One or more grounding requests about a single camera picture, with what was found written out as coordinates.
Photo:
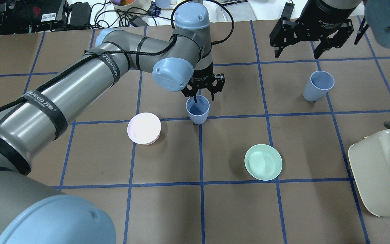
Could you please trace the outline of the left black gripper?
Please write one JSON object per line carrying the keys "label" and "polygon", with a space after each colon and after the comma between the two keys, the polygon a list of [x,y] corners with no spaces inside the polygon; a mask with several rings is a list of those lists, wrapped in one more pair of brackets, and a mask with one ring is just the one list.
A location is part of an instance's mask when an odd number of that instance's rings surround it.
{"label": "left black gripper", "polygon": [[215,75],[213,65],[195,70],[188,84],[181,90],[185,97],[193,97],[193,102],[197,103],[198,90],[207,89],[211,93],[211,100],[215,100],[215,94],[220,93],[225,85],[224,74]]}

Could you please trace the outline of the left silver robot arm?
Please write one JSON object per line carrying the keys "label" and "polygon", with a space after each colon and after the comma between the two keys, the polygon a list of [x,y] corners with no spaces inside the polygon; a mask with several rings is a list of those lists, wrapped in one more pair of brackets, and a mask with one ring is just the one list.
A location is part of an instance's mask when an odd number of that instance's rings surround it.
{"label": "left silver robot arm", "polygon": [[31,159],[130,69],[160,87],[196,96],[221,91],[214,76],[210,20],[201,3],[171,14],[169,41],[103,29],[94,48],[40,87],[0,107],[0,244],[115,244],[110,216],[90,201],[28,177]]}

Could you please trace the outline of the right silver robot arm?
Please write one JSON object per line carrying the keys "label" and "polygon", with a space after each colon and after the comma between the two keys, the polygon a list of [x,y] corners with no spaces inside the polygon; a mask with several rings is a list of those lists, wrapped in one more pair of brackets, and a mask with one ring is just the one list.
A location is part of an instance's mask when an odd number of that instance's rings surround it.
{"label": "right silver robot arm", "polygon": [[332,48],[341,48],[354,31],[350,16],[360,3],[364,4],[364,18],[354,44],[371,29],[376,42],[390,49],[390,0],[308,0],[295,21],[291,20],[295,5],[289,1],[269,35],[275,57],[302,41],[319,41],[313,51],[315,59]]}

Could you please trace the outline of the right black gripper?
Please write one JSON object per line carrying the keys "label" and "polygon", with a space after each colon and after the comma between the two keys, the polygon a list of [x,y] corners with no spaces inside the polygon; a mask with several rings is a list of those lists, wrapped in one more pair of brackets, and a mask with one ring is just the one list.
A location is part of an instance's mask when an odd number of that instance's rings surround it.
{"label": "right black gripper", "polygon": [[320,41],[313,55],[317,60],[331,48],[340,48],[353,33],[349,18],[354,11],[353,0],[308,0],[297,20],[291,20],[292,1],[286,2],[283,12],[269,35],[275,58],[284,48],[301,41]]}

